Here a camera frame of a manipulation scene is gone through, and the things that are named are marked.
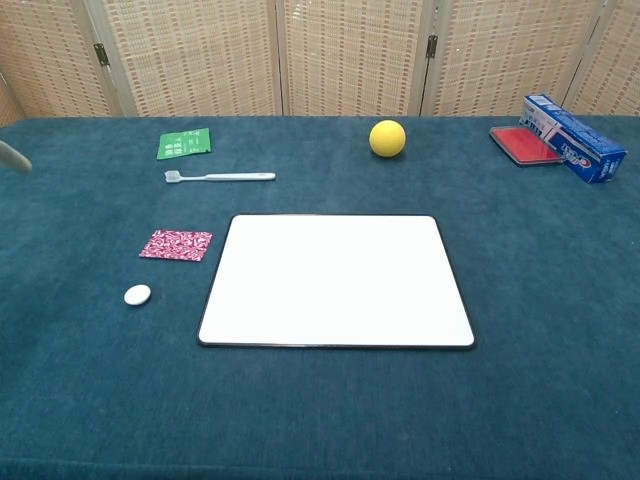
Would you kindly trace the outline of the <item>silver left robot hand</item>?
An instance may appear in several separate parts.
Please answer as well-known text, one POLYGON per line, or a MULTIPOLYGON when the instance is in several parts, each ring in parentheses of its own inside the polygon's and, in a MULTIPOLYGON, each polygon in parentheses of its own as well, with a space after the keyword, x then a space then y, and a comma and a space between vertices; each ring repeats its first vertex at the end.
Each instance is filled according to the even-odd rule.
POLYGON ((30 160, 4 141, 0 141, 0 161, 6 168, 19 173, 29 174, 32 171, 30 160))

